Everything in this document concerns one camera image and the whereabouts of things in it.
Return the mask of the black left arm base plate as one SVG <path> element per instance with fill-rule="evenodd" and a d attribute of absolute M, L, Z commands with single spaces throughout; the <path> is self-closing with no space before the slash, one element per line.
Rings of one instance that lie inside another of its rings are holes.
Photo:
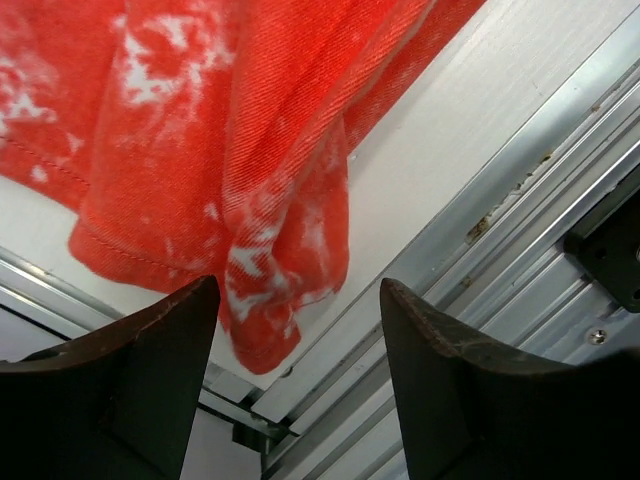
<path fill-rule="evenodd" d="M 626 311 L 639 311 L 639 169 L 567 233 L 564 251 Z"/>

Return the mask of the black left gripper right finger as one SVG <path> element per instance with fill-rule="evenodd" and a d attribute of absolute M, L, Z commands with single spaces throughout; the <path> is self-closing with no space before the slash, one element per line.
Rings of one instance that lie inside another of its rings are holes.
<path fill-rule="evenodd" d="M 380 286 L 381 323 L 412 479 L 635 479 L 639 352 L 570 366 Z"/>

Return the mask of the red white tie-dye trousers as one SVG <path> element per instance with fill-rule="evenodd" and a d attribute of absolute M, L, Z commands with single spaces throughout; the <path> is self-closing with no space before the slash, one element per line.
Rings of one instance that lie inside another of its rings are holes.
<path fill-rule="evenodd" d="M 271 372 L 346 278 L 348 157 L 476 1 L 5 1 L 1 173 L 75 211 L 72 255 L 219 282 Z"/>

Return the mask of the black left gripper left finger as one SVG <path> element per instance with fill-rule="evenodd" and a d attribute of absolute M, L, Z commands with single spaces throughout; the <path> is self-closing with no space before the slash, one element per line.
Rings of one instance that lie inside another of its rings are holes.
<path fill-rule="evenodd" d="M 177 479 L 217 324 L 199 278 L 154 305 L 1 365 L 5 479 Z"/>

